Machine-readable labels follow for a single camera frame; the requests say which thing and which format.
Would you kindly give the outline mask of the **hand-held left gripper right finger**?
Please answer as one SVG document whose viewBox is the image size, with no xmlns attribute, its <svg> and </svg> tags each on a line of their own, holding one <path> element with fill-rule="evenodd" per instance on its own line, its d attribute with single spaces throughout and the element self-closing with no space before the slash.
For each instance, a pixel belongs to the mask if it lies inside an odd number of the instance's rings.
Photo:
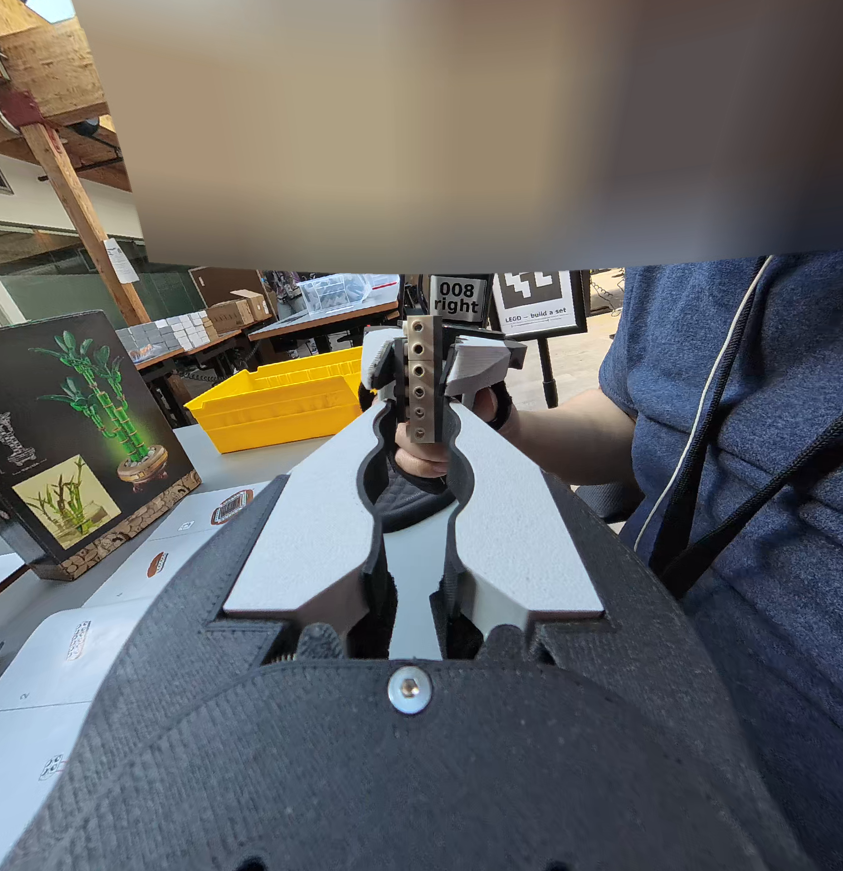
<svg viewBox="0 0 843 871">
<path fill-rule="evenodd" d="M 473 659 L 498 626 L 530 641 L 541 624 L 602 618 L 556 501 L 564 488 L 458 401 L 442 433 L 454 505 L 431 609 L 443 659 Z"/>
</svg>

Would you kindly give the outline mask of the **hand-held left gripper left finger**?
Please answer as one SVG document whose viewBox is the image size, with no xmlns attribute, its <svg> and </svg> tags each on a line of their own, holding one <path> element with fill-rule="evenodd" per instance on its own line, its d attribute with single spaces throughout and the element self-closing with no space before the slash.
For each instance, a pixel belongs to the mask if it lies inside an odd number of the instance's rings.
<svg viewBox="0 0 843 871">
<path fill-rule="evenodd" d="M 387 657 L 397 607 L 375 504 L 389 485 L 390 402 L 375 402 L 287 476 L 224 602 L 233 617 L 328 624 L 358 659 Z"/>
</svg>

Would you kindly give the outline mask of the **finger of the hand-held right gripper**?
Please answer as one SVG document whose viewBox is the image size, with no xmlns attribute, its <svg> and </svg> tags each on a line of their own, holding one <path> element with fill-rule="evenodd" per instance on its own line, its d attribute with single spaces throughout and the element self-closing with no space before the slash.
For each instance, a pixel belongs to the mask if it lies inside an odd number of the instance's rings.
<svg viewBox="0 0 843 871">
<path fill-rule="evenodd" d="M 361 384 L 368 391 L 379 389 L 377 372 L 388 354 L 393 352 L 396 340 L 395 328 L 366 328 L 361 354 Z"/>
<path fill-rule="evenodd" d="M 502 382 L 509 369 L 509 347 L 503 340 L 459 336 L 445 380 L 446 397 L 475 397 Z"/>
</svg>

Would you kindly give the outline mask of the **person's right forearm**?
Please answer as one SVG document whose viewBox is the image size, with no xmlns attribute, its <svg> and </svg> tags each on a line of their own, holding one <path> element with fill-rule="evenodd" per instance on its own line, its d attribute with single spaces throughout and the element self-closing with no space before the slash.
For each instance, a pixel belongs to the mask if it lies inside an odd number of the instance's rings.
<svg viewBox="0 0 843 871">
<path fill-rule="evenodd" d="M 637 487 L 632 446 L 635 419 L 600 388 L 557 408 L 513 409 L 500 434 L 542 470 L 571 486 Z"/>
</svg>

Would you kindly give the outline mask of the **black bamboo picture lego box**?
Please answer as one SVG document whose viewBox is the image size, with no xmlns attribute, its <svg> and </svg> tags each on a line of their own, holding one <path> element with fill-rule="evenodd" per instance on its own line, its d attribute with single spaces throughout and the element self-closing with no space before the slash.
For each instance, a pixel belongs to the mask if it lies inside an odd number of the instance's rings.
<svg viewBox="0 0 843 871">
<path fill-rule="evenodd" d="M 71 582 L 201 485 L 102 311 L 0 328 L 0 536 Z"/>
</svg>

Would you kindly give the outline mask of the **black floor sign stand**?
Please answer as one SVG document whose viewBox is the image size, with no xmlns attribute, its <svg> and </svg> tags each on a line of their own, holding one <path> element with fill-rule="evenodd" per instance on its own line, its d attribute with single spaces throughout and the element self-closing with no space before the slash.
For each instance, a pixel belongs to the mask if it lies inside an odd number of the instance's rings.
<svg viewBox="0 0 843 871">
<path fill-rule="evenodd" d="M 514 341 L 536 343 L 548 408 L 559 402 L 548 341 L 588 331 L 589 284 L 587 270 L 506 272 L 492 279 L 493 327 Z"/>
</svg>

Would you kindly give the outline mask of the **clear plastic container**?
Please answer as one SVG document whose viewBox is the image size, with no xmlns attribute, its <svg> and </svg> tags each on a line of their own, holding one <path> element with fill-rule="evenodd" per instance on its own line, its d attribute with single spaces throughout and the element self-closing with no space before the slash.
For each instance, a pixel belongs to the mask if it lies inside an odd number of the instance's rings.
<svg viewBox="0 0 843 871">
<path fill-rule="evenodd" d="M 311 317 L 359 306 L 372 293 L 372 283 L 365 274 L 331 274 L 300 281 L 307 313 Z"/>
</svg>

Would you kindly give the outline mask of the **brown top office desk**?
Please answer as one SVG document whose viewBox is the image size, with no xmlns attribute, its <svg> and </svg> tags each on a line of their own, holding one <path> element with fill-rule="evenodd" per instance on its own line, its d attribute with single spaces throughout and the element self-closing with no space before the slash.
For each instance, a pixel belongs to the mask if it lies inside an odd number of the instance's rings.
<svg viewBox="0 0 843 871">
<path fill-rule="evenodd" d="M 154 338 L 148 345 L 138 345 L 136 339 L 144 340 L 146 336 L 137 327 L 120 329 L 117 336 L 168 423 L 178 429 L 194 422 L 186 408 L 194 397 L 190 382 L 201 382 L 208 389 L 243 367 L 258 365 L 261 356 L 251 335 L 258 328 L 274 324 L 273 318 L 253 321 L 189 348 L 171 344 L 166 336 Z"/>
<path fill-rule="evenodd" d="M 340 311 L 325 312 L 319 317 L 308 313 L 300 315 L 295 321 L 280 321 L 248 333 L 251 343 L 269 342 L 278 350 L 286 343 L 312 340 L 318 354 L 332 351 L 330 338 L 333 335 L 347 334 L 351 346 L 357 347 L 363 341 L 365 328 L 388 325 L 402 314 L 401 304 L 391 299 L 374 299 L 364 307 L 346 308 Z"/>
</svg>

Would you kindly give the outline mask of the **black office chair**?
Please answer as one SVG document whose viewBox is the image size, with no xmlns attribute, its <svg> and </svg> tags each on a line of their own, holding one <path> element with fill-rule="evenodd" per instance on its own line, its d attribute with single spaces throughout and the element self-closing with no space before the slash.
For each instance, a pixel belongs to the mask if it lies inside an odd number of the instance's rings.
<svg viewBox="0 0 843 871">
<path fill-rule="evenodd" d="M 580 485 L 575 495 L 605 524 L 626 522 L 644 499 L 638 486 L 623 483 Z"/>
</svg>

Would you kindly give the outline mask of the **black quilted wrist rest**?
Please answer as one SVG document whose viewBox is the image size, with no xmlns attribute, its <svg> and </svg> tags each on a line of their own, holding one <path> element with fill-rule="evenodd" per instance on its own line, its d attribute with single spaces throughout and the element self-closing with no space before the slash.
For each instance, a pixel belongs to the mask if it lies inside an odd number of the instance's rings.
<svg viewBox="0 0 843 871">
<path fill-rule="evenodd" d="M 454 502 L 444 476 L 417 478 L 397 468 L 390 468 L 388 474 L 388 485 L 374 505 L 384 534 L 412 527 Z"/>
</svg>

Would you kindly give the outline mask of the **stack of grey white boxes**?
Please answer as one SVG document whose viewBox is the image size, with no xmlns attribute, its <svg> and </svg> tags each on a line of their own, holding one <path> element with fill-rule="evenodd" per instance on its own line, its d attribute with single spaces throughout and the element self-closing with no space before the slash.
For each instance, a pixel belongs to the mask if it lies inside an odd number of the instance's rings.
<svg viewBox="0 0 843 871">
<path fill-rule="evenodd" d="M 116 332 L 125 349 L 138 361 L 172 352 L 189 353 L 219 338 L 204 310 L 121 328 Z"/>
</svg>

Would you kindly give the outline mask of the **white paper notice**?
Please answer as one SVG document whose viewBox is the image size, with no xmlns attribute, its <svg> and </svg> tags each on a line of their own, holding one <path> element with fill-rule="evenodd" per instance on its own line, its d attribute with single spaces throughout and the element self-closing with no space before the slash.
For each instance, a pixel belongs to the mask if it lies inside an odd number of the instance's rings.
<svg viewBox="0 0 843 871">
<path fill-rule="evenodd" d="M 108 237 L 102 244 L 119 282 L 130 285 L 139 281 L 139 276 L 120 243 Z"/>
</svg>

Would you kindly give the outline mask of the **person in blue hoodie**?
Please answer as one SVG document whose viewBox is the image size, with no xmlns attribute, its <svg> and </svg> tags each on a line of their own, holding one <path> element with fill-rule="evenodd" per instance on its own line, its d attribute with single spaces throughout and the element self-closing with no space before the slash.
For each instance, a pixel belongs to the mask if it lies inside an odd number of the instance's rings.
<svg viewBox="0 0 843 871">
<path fill-rule="evenodd" d="M 704 383 L 759 258 L 631 267 L 601 390 L 635 419 L 645 498 L 632 543 L 685 447 Z M 843 249 L 776 255 L 710 441 L 695 541 L 843 412 Z M 775 800 L 806 853 L 843 869 L 843 436 L 760 509 L 683 600 Z"/>
</svg>

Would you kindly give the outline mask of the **white instruction booklet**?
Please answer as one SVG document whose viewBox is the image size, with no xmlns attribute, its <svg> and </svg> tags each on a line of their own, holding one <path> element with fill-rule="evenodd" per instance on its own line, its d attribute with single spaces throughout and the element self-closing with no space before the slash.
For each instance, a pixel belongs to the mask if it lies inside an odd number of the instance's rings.
<svg viewBox="0 0 843 871">
<path fill-rule="evenodd" d="M 279 627 L 223 602 L 288 480 L 195 495 L 83 606 L 47 617 L 0 677 L 0 866 L 63 778 L 99 777 L 259 665 Z"/>
</svg>

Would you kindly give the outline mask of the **wooden support post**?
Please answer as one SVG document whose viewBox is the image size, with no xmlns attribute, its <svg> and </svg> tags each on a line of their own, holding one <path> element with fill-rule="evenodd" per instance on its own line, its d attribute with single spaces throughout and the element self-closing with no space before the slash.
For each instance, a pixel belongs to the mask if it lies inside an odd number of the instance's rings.
<svg viewBox="0 0 843 871">
<path fill-rule="evenodd" d="M 105 245 L 108 234 L 57 131 L 44 124 L 32 124 L 22 126 L 20 133 L 46 173 L 124 322 L 135 326 L 149 321 L 151 318 L 134 285 L 123 282 L 113 267 Z"/>
</svg>

